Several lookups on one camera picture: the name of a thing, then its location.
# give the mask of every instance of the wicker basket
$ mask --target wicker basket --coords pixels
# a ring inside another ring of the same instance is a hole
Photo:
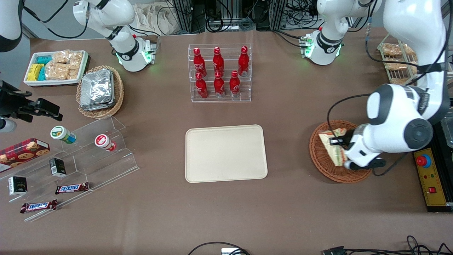
[[[353,129],[357,127],[357,125],[344,120],[331,120],[330,125],[332,126],[332,129]],[[310,156],[316,168],[329,179],[341,183],[355,183],[365,180],[371,174],[371,170],[349,170],[345,167],[337,167],[333,164],[332,159],[329,157],[329,154],[318,135],[319,132],[328,129],[329,126],[327,122],[324,122],[314,130],[310,138]]]
[[[100,118],[103,118],[103,117],[105,117],[107,115],[113,115],[120,109],[121,105],[123,104],[123,98],[124,98],[123,81],[121,80],[121,77],[118,74],[118,72],[113,67],[104,66],[104,65],[96,66],[95,68],[92,68],[92,69],[88,70],[87,73],[97,72],[97,71],[99,71],[101,69],[108,69],[108,70],[112,71],[112,73],[113,73],[113,85],[115,86],[115,100],[116,100],[116,103],[115,103],[115,105],[112,108],[100,109],[100,110],[95,110],[95,111],[85,111],[81,107],[79,107],[79,111],[83,115],[85,115],[87,117],[90,117],[90,118],[100,119]],[[82,86],[82,80],[80,80],[79,84],[77,85],[76,100],[77,100],[77,103],[79,103],[79,105],[80,105],[80,90],[81,90],[81,86]]]

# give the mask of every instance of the snickers bar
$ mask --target snickers bar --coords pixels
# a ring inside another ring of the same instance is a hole
[[[88,182],[84,182],[84,183],[80,183],[80,184],[57,186],[57,191],[55,191],[55,194],[69,193],[69,192],[76,192],[76,191],[87,191],[89,189],[90,189],[90,187],[88,186]]]
[[[46,210],[52,209],[55,210],[57,208],[57,200],[53,200],[50,202],[45,203],[36,203],[36,204],[29,204],[25,203],[22,208],[20,209],[20,213],[26,213],[31,211],[39,211],[39,210]]]

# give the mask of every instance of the cookie box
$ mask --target cookie box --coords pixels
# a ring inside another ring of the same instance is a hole
[[[30,138],[0,150],[0,172],[47,154],[49,151],[49,144],[36,138]]]

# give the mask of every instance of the coca-cola bottle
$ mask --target coca-cola bottle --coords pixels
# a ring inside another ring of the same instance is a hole
[[[223,63],[223,57],[220,54],[220,48],[214,48],[214,58],[212,59],[212,63],[214,64],[214,72],[220,72],[221,77],[223,77],[223,70],[225,65]]]
[[[216,90],[216,97],[222,98],[225,97],[225,82],[222,79],[222,75],[219,71],[215,72],[216,76],[214,80],[214,89]]]
[[[241,48],[241,55],[239,56],[239,69],[238,73],[240,76],[248,76],[249,75],[249,55],[248,55],[249,49],[247,46],[243,46]]]
[[[239,90],[239,84],[241,84],[241,81],[239,80],[237,76],[237,71],[234,70],[231,72],[231,79],[230,79],[230,93],[231,96],[234,98],[237,98],[241,95],[241,92]]]
[[[202,78],[206,77],[206,65],[204,63],[204,58],[200,54],[200,49],[193,48],[193,54],[195,55],[193,58],[195,70],[197,71],[197,73],[200,73],[202,75]]]
[[[197,73],[195,75],[197,81],[195,82],[195,86],[197,87],[197,92],[201,98],[207,98],[209,92],[207,91],[206,82],[203,80],[203,76],[201,73]]]

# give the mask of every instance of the small black box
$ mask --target small black box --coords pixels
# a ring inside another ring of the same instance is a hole
[[[53,158],[49,161],[50,170],[52,170],[52,175],[56,177],[63,178],[66,176],[66,169],[64,168],[64,162],[61,159]]]
[[[25,195],[27,193],[27,179],[25,177],[12,176],[8,178],[8,185],[10,187],[10,196]]]

